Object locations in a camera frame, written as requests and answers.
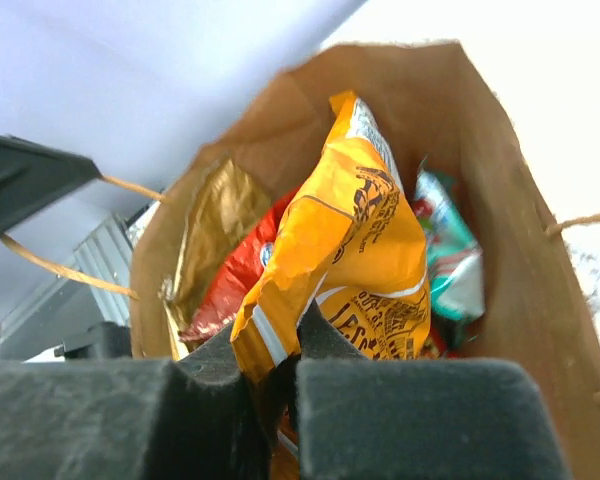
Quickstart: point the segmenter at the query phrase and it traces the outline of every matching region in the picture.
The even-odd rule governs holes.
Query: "twisted paper handle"
[[[556,223],[555,225],[549,225],[545,229],[545,233],[547,236],[552,237],[562,232],[565,228],[573,227],[574,225],[591,225],[593,223],[600,223],[600,213],[596,213],[595,215],[590,215],[588,217],[577,217],[571,220]]]
[[[550,225],[545,229],[545,233],[548,237],[553,237],[554,235],[562,232],[565,228],[573,227],[575,225],[591,225],[594,223],[600,223],[600,213],[587,217],[577,217],[571,220],[556,223],[555,225]],[[600,391],[593,395],[593,399],[600,405]]]
[[[101,180],[112,185],[116,185],[117,187],[124,188],[125,190],[129,190],[134,193],[139,193],[140,195],[144,195],[145,197],[149,197],[158,202],[168,203],[168,198],[166,195],[154,192],[153,190],[150,190],[141,185],[125,182],[124,180],[120,180],[118,178],[110,177],[107,175],[103,175],[101,177]],[[42,267],[45,270],[48,270],[49,272],[54,273],[60,277],[68,278],[69,280],[73,280],[75,282],[85,283],[87,285],[91,285],[93,287],[100,288],[108,292],[121,293],[123,295],[127,295],[133,300],[138,300],[138,294],[130,288],[122,287],[120,285],[116,285],[115,283],[110,283],[105,280],[86,275],[72,268],[60,265],[59,263],[45,260],[44,258],[37,256],[35,253],[20,245],[18,242],[16,242],[13,238],[11,238],[5,233],[0,235],[0,241],[12,252],[20,255],[22,258],[28,260],[29,262],[38,265],[39,267]]]

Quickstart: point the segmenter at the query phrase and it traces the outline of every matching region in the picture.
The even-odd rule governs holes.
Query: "snack package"
[[[444,189],[445,192],[447,192],[447,196],[449,197],[449,200],[451,200],[451,203],[455,203],[456,202],[456,179],[453,178],[451,175],[447,175],[446,173],[443,172],[430,172],[433,174],[434,177],[436,177],[436,179],[438,180],[438,182],[440,183],[440,186],[442,186],[442,188]]]
[[[412,207],[427,237],[433,312],[458,325],[482,316],[482,250],[440,181],[424,169]]]
[[[278,200],[227,257],[193,314],[191,325],[180,333],[181,341],[201,344],[235,319],[242,300],[269,262],[280,220],[296,192]]]
[[[429,334],[426,240],[393,176],[391,150],[354,92],[330,103],[337,118],[322,157],[287,208],[269,264],[233,325],[256,403],[269,373],[300,354],[296,328],[314,297],[371,358],[416,357]]]
[[[448,349],[447,343],[440,335],[440,332],[438,332],[436,326],[432,323],[429,336],[425,340],[418,358],[438,360],[442,358],[462,358],[462,356],[457,352]]]
[[[224,260],[273,205],[267,192],[231,157],[223,154],[192,168],[197,180],[187,201],[177,209],[169,207],[170,214],[178,212],[174,218],[184,218],[184,228],[177,235],[176,263],[156,278],[161,309],[152,310],[156,304],[147,303],[152,305],[151,314],[143,310],[135,317],[134,356],[163,357],[169,352],[171,358],[181,360],[197,347],[195,342],[181,342],[179,333],[189,328]],[[162,207],[156,215],[162,215],[161,211]],[[161,324],[164,320],[167,328]]]

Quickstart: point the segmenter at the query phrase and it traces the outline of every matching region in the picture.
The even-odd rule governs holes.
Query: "yellow snack bag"
[[[287,207],[233,325],[238,365],[256,389],[300,354],[296,329],[314,298],[370,358],[413,358],[429,333],[425,236],[391,150],[354,92],[330,103],[337,118],[322,157]]]

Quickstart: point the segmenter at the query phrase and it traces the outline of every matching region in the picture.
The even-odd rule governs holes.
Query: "paper bag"
[[[136,356],[169,355],[158,298],[174,271],[200,171],[225,152],[275,201],[316,165],[333,124],[329,97],[369,105],[408,198],[419,163],[461,180],[460,210],[484,250],[486,314],[466,354],[520,363],[540,385],[576,478],[600,480],[600,348],[554,223],[507,114],[458,44],[343,45],[276,77],[243,117],[198,153],[168,192],[133,256]]]

